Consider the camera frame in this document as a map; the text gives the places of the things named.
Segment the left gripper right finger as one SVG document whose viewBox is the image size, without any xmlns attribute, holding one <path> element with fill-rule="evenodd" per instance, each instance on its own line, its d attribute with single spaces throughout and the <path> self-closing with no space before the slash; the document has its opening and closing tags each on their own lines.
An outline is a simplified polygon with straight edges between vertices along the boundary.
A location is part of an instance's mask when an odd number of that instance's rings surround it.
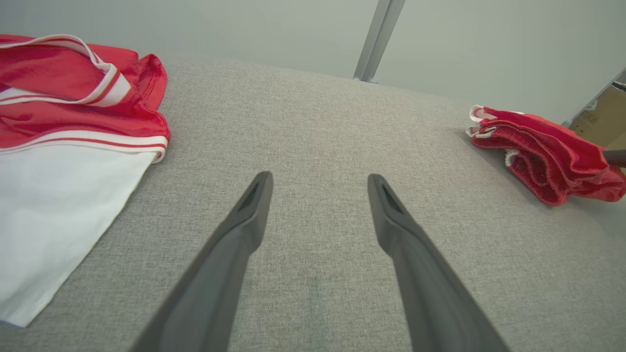
<svg viewBox="0 0 626 352">
<path fill-rule="evenodd" d="M 394 264 L 413 352 L 510 352 L 385 178 L 370 174 L 367 191 L 378 243 Z"/>
</svg>

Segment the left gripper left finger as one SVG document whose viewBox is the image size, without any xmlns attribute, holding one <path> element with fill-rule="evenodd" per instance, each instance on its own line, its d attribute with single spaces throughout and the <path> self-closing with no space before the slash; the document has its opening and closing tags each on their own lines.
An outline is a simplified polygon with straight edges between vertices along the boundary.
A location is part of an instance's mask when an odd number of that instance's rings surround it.
<svg viewBox="0 0 626 352">
<path fill-rule="evenodd" d="M 250 256 L 264 238 L 273 192 L 257 174 L 129 352 L 227 352 Z"/>
</svg>

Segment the red white shorts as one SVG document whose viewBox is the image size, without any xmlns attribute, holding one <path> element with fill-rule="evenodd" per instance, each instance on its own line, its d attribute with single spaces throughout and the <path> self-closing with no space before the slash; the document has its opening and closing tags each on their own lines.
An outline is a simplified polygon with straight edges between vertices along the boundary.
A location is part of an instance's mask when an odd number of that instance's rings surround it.
<svg viewBox="0 0 626 352">
<path fill-rule="evenodd" d="M 617 202 L 626 174 L 605 149 L 534 114 L 475 105 L 467 127 L 472 144 L 505 152 L 505 165 L 541 202 L 560 206 L 570 196 Z"/>
</svg>

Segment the red white basketball jersey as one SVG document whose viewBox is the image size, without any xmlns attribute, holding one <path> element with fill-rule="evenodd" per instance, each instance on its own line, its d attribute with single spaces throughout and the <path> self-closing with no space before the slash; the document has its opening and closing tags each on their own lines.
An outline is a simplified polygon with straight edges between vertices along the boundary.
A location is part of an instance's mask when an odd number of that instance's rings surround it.
<svg viewBox="0 0 626 352">
<path fill-rule="evenodd" d="M 164 158 L 166 83 L 154 54 L 0 34 L 0 322 L 29 325 Z"/>
</svg>

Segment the brown cardboard box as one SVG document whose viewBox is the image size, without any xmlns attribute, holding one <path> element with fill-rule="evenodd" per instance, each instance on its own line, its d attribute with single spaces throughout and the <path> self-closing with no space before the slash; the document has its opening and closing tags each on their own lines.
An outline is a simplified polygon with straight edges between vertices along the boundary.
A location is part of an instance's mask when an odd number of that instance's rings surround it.
<svg viewBox="0 0 626 352">
<path fill-rule="evenodd" d="M 604 150 L 626 149 L 626 83 L 613 82 L 573 119 L 570 130 Z"/>
</svg>

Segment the grey fabric sofa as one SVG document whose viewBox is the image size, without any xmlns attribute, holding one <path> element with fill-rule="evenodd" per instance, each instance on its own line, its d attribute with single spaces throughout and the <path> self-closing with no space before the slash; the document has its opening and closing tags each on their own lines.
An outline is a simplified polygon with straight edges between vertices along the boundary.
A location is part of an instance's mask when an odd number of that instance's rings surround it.
<svg viewBox="0 0 626 352">
<path fill-rule="evenodd" d="M 172 132 L 99 243 L 0 352 L 127 352 L 254 176 L 273 173 L 229 352 L 413 352 L 367 178 L 383 175 L 512 352 L 626 352 L 626 199 L 548 207 L 465 133 L 472 103 L 161 56 Z"/>
</svg>

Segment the grey metal post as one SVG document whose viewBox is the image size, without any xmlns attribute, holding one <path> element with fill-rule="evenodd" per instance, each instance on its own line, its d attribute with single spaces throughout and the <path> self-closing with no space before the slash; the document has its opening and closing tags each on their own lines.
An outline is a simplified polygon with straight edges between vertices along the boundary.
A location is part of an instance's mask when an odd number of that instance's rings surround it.
<svg viewBox="0 0 626 352">
<path fill-rule="evenodd" d="M 373 20 L 367 31 L 353 79 L 377 83 L 375 75 L 393 34 L 405 0 L 378 0 Z"/>
</svg>

